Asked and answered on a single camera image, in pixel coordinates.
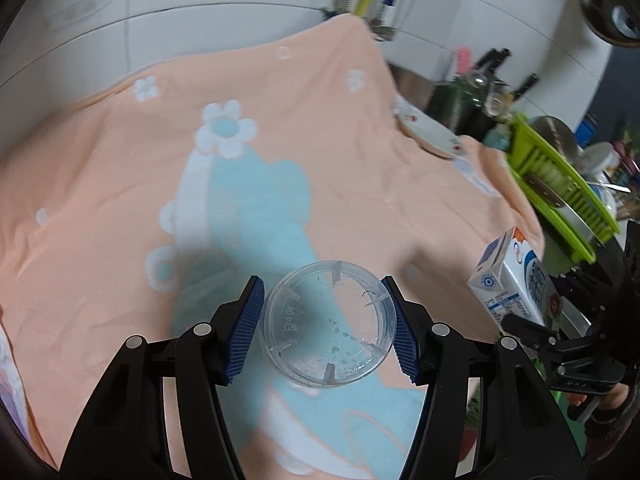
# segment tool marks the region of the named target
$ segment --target light blue cartoon print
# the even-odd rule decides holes
[[[238,102],[207,105],[202,118],[176,197],[159,215],[174,244],[145,263],[159,292],[180,286],[175,335],[236,300],[252,274],[269,291],[316,261],[305,232],[311,193],[302,168],[292,160],[268,164],[246,144],[258,128],[241,118]],[[289,472],[379,480],[399,477],[424,401],[418,390],[386,388],[376,373],[327,390],[293,384],[267,362],[257,335],[242,373],[218,394],[237,449],[260,426]]]

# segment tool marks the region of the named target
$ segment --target pink brush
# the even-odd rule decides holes
[[[471,68],[471,49],[461,46],[456,50],[456,75],[468,72]]]

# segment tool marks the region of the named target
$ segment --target dark wall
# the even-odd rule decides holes
[[[616,140],[624,121],[640,126],[640,48],[613,48],[589,111],[598,121],[592,143]]]

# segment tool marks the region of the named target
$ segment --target human hand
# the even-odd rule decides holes
[[[625,402],[628,394],[629,387],[626,384],[618,383],[602,398],[598,408],[600,410],[615,410],[622,406],[622,403]],[[566,398],[569,403],[574,406],[580,406],[585,400],[587,400],[587,396],[582,394],[566,394]]]

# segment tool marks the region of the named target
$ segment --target dish rack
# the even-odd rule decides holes
[[[620,227],[604,204],[574,168],[524,120],[516,117],[511,125],[511,149],[507,160],[511,173],[533,207],[560,233],[572,249],[574,264],[596,261],[592,243],[605,244]],[[569,205],[593,233],[584,237],[553,206],[525,182],[528,173],[542,179]]]

